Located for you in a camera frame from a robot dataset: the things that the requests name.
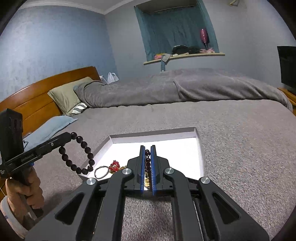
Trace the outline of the left hand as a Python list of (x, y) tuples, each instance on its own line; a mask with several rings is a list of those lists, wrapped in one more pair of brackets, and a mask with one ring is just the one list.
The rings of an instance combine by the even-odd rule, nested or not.
[(33, 209), (43, 208), (43, 190), (40, 187), (41, 180), (33, 167), (26, 176), (26, 185), (12, 178), (6, 180), (6, 192), (10, 209), (20, 224), (23, 224), (27, 215), (27, 208), (21, 200), (21, 195), (27, 196), (26, 202)]

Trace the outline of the left forearm white cuff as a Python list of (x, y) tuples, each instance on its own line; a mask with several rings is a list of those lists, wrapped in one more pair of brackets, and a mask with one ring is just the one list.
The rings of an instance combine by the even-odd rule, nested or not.
[(23, 240), (28, 234), (28, 230), (25, 229), (23, 225), (15, 218), (8, 203), (8, 196), (5, 196), (1, 201), (1, 212), (14, 233)]

